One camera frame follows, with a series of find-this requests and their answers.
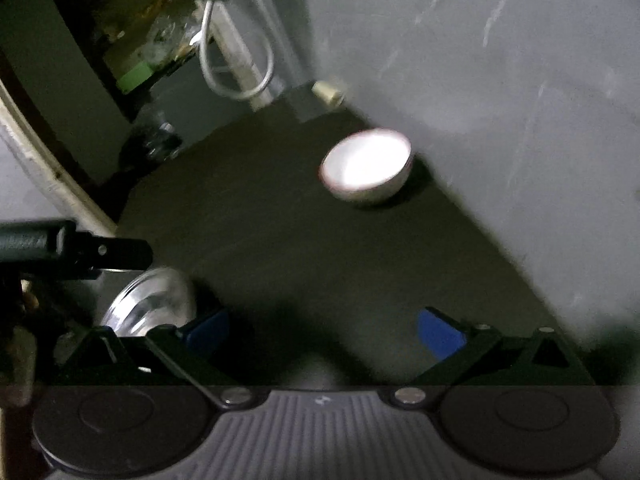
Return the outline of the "dark cabinet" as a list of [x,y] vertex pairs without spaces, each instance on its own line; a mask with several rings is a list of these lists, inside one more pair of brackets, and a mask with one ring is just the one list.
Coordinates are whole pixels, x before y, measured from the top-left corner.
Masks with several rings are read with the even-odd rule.
[[197,58],[160,78],[151,88],[150,96],[154,108],[175,128],[186,146],[204,140],[252,111],[246,103],[211,92]]

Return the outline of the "large steel plate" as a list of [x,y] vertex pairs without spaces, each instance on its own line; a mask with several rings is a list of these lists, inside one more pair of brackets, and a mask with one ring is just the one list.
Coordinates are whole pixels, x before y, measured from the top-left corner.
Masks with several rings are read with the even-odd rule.
[[131,281],[112,301],[100,322],[119,337],[144,337],[161,325],[182,327],[196,318],[190,280],[159,266]]

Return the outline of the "white ceramic bowl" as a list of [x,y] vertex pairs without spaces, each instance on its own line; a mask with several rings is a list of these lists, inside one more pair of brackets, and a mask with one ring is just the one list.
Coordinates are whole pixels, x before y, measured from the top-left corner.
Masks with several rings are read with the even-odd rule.
[[396,195],[409,179],[414,149],[402,133],[363,130],[346,136],[324,156],[323,186],[338,200],[369,205]]

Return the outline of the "black plastic bag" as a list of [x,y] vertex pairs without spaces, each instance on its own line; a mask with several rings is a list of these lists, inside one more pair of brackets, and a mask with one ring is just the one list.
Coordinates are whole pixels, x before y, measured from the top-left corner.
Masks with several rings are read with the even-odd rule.
[[131,137],[137,151],[154,162],[174,158],[183,147],[183,138],[170,122],[137,125]]

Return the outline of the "green box on cabinet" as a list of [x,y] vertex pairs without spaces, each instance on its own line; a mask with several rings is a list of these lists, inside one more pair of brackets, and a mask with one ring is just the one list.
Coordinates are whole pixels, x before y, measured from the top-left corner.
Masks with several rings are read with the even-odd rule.
[[117,79],[117,87],[122,94],[128,94],[147,81],[153,74],[154,68],[147,62],[141,61]]

